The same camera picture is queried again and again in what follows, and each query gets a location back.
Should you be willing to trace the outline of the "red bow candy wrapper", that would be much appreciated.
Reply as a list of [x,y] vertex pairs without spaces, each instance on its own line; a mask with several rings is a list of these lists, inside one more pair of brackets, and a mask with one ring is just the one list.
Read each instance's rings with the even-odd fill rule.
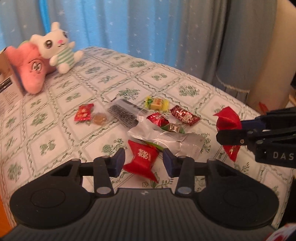
[[[225,107],[218,113],[214,114],[218,117],[216,122],[217,131],[221,130],[241,130],[242,124],[239,116],[231,107]],[[224,145],[222,144],[226,154],[231,161],[236,162],[238,152],[241,145]]]

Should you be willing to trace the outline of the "red square candy box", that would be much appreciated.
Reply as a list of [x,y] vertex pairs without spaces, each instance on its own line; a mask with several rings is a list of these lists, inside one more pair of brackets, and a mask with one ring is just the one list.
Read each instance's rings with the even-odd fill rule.
[[159,155],[158,149],[131,140],[128,141],[128,144],[132,151],[133,159],[130,163],[124,164],[123,169],[129,173],[140,175],[158,183],[157,178],[152,172],[152,167]]

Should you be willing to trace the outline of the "green candy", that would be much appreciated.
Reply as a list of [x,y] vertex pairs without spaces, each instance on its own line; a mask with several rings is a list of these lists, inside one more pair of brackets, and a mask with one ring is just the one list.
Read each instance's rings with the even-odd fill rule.
[[168,123],[167,125],[162,126],[161,129],[167,132],[185,133],[184,128],[175,123]]

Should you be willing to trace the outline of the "dark red foil candy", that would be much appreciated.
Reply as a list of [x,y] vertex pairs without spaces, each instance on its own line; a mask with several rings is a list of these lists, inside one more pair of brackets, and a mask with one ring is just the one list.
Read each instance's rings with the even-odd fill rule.
[[181,108],[179,105],[174,106],[172,109],[170,109],[171,114],[180,120],[182,123],[186,123],[190,126],[196,124],[200,121],[200,118],[194,114],[192,114],[190,111]]

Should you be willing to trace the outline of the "red foil round candy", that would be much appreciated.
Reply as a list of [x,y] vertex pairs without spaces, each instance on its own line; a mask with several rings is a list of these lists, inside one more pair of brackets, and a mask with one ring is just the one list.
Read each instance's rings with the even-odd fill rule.
[[169,121],[161,113],[153,113],[147,119],[160,128],[169,124]]

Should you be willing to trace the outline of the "clear black seed bar packet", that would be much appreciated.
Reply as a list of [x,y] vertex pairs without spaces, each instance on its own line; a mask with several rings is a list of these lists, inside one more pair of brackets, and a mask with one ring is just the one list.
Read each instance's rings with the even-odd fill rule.
[[122,98],[115,98],[109,103],[107,111],[127,128],[137,126],[138,116],[147,116],[148,111]]

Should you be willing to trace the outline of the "yellow candy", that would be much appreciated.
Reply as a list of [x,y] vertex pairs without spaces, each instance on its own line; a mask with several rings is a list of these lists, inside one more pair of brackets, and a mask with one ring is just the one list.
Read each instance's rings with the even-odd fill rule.
[[151,110],[168,111],[170,102],[166,99],[150,97],[145,99],[145,107]]

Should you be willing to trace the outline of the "brown clear-wrapped candy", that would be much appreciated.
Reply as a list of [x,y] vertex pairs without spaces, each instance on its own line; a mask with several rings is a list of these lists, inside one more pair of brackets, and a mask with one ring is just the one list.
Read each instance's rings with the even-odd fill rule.
[[98,126],[102,126],[107,122],[107,116],[105,113],[96,113],[92,118],[92,122]]

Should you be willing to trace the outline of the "small red patterned candy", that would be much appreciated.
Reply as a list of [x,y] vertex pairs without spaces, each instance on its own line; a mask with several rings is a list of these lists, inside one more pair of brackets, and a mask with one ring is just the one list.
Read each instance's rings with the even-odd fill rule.
[[89,121],[91,120],[91,112],[94,107],[93,103],[83,104],[79,106],[79,109],[74,117],[74,121]]

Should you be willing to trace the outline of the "green floral tablecloth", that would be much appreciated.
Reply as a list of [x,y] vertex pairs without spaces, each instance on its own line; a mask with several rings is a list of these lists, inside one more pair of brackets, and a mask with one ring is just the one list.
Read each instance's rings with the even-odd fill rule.
[[111,179],[117,194],[98,200],[84,220],[57,230],[15,225],[4,240],[264,240],[273,233],[287,205],[292,169],[257,163],[246,147],[233,162],[216,141],[216,114],[222,108],[232,108],[241,120],[255,118],[256,112],[177,69],[98,47],[87,48],[73,70],[49,75],[40,94],[28,94],[1,115],[1,197],[9,221],[15,221],[11,195],[70,159],[91,162],[123,148],[131,161],[128,129],[111,115],[101,126],[76,123],[80,105],[93,103],[95,112],[103,112],[114,98],[142,106],[148,96],[200,117],[197,124],[184,126],[205,140],[197,161],[215,158],[274,191],[279,208],[272,224],[251,230],[215,224],[192,200],[175,197],[177,179],[168,176],[158,157],[152,168],[156,181],[121,171]]

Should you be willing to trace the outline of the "blue star curtain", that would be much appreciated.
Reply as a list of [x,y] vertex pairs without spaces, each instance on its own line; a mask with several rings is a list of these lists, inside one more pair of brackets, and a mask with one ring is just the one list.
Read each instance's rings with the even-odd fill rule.
[[277,1],[1,1],[1,46],[59,22],[77,49],[164,63],[223,90],[248,92],[271,41]]

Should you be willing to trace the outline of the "beige humidifier product box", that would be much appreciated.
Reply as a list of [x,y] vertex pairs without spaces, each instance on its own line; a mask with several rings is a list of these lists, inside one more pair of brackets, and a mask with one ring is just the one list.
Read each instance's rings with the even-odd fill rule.
[[1,51],[0,111],[3,114],[24,96],[25,90],[15,68],[10,64],[7,47]]

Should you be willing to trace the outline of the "pink star plush toy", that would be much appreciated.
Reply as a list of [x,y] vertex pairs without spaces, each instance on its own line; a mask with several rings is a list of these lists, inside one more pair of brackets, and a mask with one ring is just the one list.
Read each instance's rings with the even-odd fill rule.
[[4,53],[18,73],[24,89],[30,94],[38,94],[46,75],[56,70],[50,66],[48,59],[41,56],[37,46],[29,41],[23,42],[18,48],[8,46]]

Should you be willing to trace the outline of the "white bunny plush toy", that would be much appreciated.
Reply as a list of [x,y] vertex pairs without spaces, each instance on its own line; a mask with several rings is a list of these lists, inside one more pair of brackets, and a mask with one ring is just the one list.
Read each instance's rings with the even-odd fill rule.
[[49,59],[49,65],[56,67],[60,74],[67,73],[84,56],[81,50],[73,51],[75,42],[69,42],[64,30],[60,28],[59,22],[51,24],[51,31],[44,36],[34,34],[30,42],[35,44],[40,55]]

